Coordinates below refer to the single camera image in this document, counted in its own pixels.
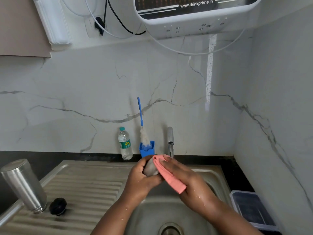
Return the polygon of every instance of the black countertop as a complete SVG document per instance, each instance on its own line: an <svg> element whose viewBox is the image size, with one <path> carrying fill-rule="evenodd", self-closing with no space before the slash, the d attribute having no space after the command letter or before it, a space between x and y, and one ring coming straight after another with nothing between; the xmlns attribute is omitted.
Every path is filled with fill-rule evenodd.
<svg viewBox="0 0 313 235"><path fill-rule="evenodd" d="M135 154L129 161L124 161L121 154L88 154L88 153L51 153L51 152L11 152L0 151L0 167L9 162L26 158L32 166L32 169L39 180L48 174L53 168L63 160L80 161L105 161L105 162L138 162L141 155ZM230 190L244 190L254 192L249 181L236 163L234 157L223 156L191 156L177 155L174 157L185 165L216 165L221 166ZM2 193L0 195L0 214L8 209L16 200L12 190L0 177L0 186ZM262 231L264 234L276 235L278 232Z"/></svg>

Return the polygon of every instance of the black plug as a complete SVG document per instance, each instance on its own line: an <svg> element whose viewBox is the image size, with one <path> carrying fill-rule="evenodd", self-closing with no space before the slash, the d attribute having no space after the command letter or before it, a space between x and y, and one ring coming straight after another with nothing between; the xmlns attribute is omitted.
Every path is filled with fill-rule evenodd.
<svg viewBox="0 0 313 235"><path fill-rule="evenodd" d="M105 24L103 23L102 19L100 17L96 17L97 22L99 22L99 24L105 28ZM99 30L100 35L103 36L104 34L104 30L101 29L101 27L95 22L95 27Z"/></svg>

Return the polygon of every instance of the stainless steel sink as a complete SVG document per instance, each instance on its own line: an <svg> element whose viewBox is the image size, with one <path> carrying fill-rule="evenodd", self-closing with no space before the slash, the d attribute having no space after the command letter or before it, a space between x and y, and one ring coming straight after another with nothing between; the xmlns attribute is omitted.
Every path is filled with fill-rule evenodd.
<svg viewBox="0 0 313 235"><path fill-rule="evenodd" d="M60 217L49 210L34 215L18 200L0 216L0 234L89 235L123 192L133 163L63 161L40 182L48 196L65 198ZM222 201L231 205L229 187L220 167L192 166ZM126 235L217 234L214 228L179 199L166 182L152 189L133 212Z"/></svg>
<svg viewBox="0 0 313 235"><path fill-rule="evenodd" d="M230 205L229 188L219 167L193 167L201 174L216 196ZM135 209L125 235L195 235L218 234L214 227L179 199L166 183L152 189Z"/></svg>

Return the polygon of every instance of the chrome faucet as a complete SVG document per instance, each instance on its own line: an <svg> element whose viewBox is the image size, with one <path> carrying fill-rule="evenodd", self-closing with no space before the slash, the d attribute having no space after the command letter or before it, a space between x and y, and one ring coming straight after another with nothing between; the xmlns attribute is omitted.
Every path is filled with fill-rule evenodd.
<svg viewBox="0 0 313 235"><path fill-rule="evenodd" d="M173 128L168 127L167 128L167 146L168 146L168 152L167 154L171 157L174 158L174 134L173 134Z"/></svg>

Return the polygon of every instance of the brown cabinet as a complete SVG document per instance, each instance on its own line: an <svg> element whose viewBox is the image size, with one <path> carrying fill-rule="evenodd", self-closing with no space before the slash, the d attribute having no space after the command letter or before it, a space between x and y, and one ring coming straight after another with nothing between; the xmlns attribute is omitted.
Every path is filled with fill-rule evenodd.
<svg viewBox="0 0 313 235"><path fill-rule="evenodd" d="M33 0L0 0L0 55L51 57Z"/></svg>

